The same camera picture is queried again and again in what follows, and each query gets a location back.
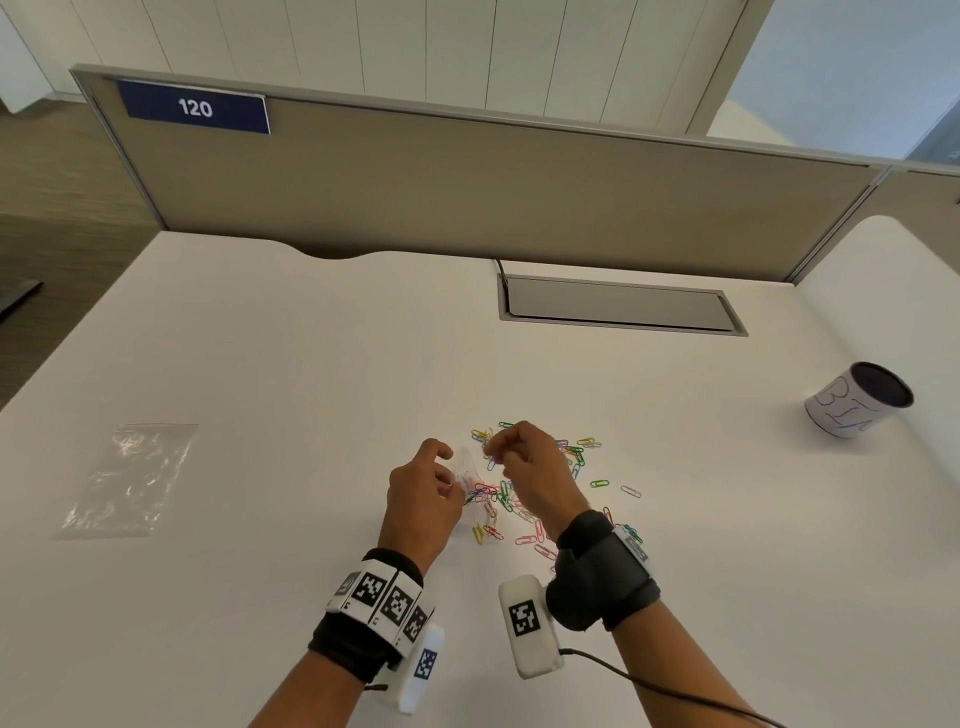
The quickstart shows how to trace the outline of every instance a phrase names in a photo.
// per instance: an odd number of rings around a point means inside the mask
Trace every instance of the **floor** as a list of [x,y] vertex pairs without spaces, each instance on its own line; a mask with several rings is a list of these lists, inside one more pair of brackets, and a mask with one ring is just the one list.
[[0,408],[156,232],[87,105],[0,107],[0,294],[44,283],[0,321]]

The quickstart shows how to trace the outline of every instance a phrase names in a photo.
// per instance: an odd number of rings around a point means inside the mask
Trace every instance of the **text 120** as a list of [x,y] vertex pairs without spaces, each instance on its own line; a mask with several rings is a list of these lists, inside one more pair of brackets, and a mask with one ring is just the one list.
[[213,116],[213,107],[206,101],[201,101],[198,104],[193,99],[180,99],[180,105],[183,107],[183,113],[189,116],[205,116],[206,118]]

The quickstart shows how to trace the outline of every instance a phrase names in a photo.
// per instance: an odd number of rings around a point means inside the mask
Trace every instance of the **hand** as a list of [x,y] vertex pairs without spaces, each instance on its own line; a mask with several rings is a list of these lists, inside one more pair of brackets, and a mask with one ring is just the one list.
[[484,452],[503,466],[514,482],[516,496],[524,507],[543,521],[552,541],[560,538],[590,504],[570,474],[566,457],[554,439],[523,421],[500,430],[484,446]]
[[438,455],[449,460],[453,450],[439,440],[424,440],[413,460],[390,473],[377,542],[412,559],[424,576],[444,550],[467,498],[461,488],[450,486],[453,475],[436,462]]

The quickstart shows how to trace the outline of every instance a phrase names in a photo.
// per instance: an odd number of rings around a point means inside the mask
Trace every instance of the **cubicle partition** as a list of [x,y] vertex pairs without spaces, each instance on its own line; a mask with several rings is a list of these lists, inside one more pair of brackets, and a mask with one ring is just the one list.
[[[891,214],[960,267],[954,168],[100,66],[73,73],[167,230],[320,256],[400,250],[796,280],[857,220]],[[121,80],[260,94],[269,133],[133,118]]]

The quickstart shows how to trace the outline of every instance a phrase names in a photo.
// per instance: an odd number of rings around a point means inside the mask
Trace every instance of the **black cord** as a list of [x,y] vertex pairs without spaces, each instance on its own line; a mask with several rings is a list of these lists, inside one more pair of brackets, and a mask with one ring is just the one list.
[[511,315],[510,288],[507,287],[507,274],[503,272],[503,263],[500,262],[500,258],[494,258],[493,262],[496,263],[496,267],[500,269],[500,282],[503,284],[503,309],[507,312],[507,315]]
[[599,657],[594,657],[586,652],[581,652],[579,649],[573,649],[572,647],[564,647],[560,650],[562,655],[580,655],[580,657],[586,657],[588,660],[592,660],[597,665],[602,665],[606,669],[612,670],[620,677],[625,677],[628,680],[632,680],[637,685],[641,686],[645,690],[650,692],[658,692],[661,695],[666,695],[667,697],[673,697],[677,700],[685,700],[688,703],[695,703],[697,705],[703,705],[707,708],[712,708],[715,711],[723,711],[725,713],[732,713],[735,716],[748,717],[753,720],[759,720],[760,722],[766,723],[767,725],[772,725],[774,728],[786,728],[782,723],[777,723],[772,718],[764,717],[759,713],[754,713],[753,711],[747,711],[743,708],[737,708],[733,705],[728,705],[727,703],[722,703],[719,700],[710,700],[708,697],[700,697],[699,695],[690,695],[686,692],[674,691],[669,688],[662,688],[659,685],[654,685],[653,683],[648,683],[646,680],[641,680],[638,677],[624,672],[622,669],[614,667],[610,663],[605,663]]

